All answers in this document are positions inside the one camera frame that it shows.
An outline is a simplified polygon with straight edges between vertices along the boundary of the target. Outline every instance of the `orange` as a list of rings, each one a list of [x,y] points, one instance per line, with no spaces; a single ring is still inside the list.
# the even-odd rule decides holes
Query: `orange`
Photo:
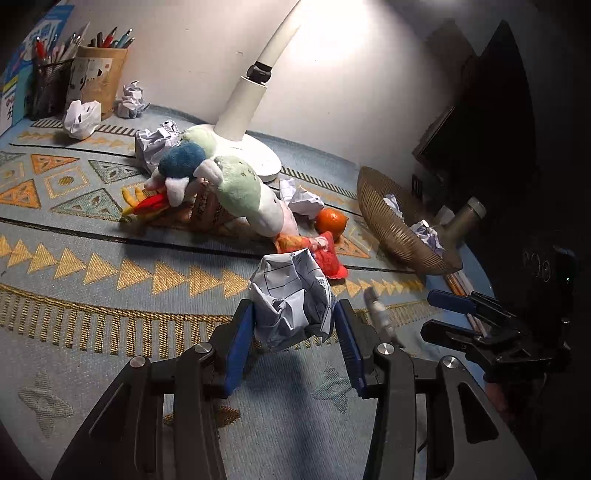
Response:
[[[349,217],[332,208],[324,208],[316,216],[316,230],[320,233],[330,232],[335,241],[345,231]]]

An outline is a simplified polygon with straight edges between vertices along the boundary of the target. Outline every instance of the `rug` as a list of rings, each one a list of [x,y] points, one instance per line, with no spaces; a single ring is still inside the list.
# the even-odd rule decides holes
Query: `rug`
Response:
[[[151,107],[138,119],[109,118],[83,142],[65,137],[57,119],[24,120],[0,140],[0,419],[42,478],[131,356],[172,358],[208,340],[273,252],[270,242],[119,221],[121,188],[146,178],[133,155],[135,130],[167,118],[181,129],[199,123]],[[350,219],[337,245],[350,275],[332,283],[337,299],[362,309],[362,290],[374,286],[400,328],[444,318],[427,304],[424,281],[369,232],[354,194],[357,166],[256,136],[280,157],[280,178],[295,178]],[[336,335],[256,357],[216,407],[228,478],[360,478],[375,402],[350,389]],[[167,398],[165,423],[171,413]]]

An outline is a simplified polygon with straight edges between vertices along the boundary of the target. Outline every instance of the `blue plush ball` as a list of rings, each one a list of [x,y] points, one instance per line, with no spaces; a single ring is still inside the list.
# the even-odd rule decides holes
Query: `blue plush ball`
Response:
[[[192,179],[195,168],[205,159],[205,150],[202,147],[193,142],[182,142],[162,155],[158,171],[168,179]]]

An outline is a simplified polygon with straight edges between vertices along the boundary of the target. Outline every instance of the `woven basket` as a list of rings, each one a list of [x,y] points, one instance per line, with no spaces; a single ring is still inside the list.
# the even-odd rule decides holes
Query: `woven basket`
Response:
[[[404,221],[384,202],[383,198],[388,193],[396,197]],[[362,167],[357,178],[357,198],[359,209],[376,238],[416,273],[448,275],[462,269],[462,259],[455,245],[446,241],[443,229],[437,229],[439,241],[445,249],[442,258],[409,228],[423,219],[429,225],[435,225],[435,220],[425,211],[422,203],[396,182],[377,170]]]

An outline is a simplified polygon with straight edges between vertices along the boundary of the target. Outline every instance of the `crumpled paper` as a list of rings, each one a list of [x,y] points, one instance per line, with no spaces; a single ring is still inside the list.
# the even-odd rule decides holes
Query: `crumpled paper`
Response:
[[[135,118],[150,106],[144,100],[144,89],[138,82],[136,80],[123,87],[123,97],[117,106],[117,115],[121,118]]]
[[[64,116],[64,130],[72,138],[84,140],[91,136],[100,125],[100,102],[94,100],[82,104],[74,100]]]
[[[265,255],[249,286],[255,337],[272,351],[332,333],[333,294],[308,249]]]
[[[383,200],[386,204],[392,209],[392,211],[399,217],[402,221],[404,221],[404,217],[402,216],[402,212],[400,211],[400,207],[398,206],[398,200],[396,197],[391,193],[388,193]]]
[[[410,229],[437,255],[440,257],[443,256],[445,249],[439,243],[439,236],[435,229],[429,226],[426,220],[415,223]]]
[[[151,132],[147,128],[135,133],[135,156],[152,173],[160,158],[170,148],[180,143],[181,132],[172,120],[166,120],[161,127]]]
[[[302,186],[296,187],[294,179],[279,182],[279,195],[292,212],[308,218],[316,218],[324,208],[324,202],[318,195],[308,192]]]

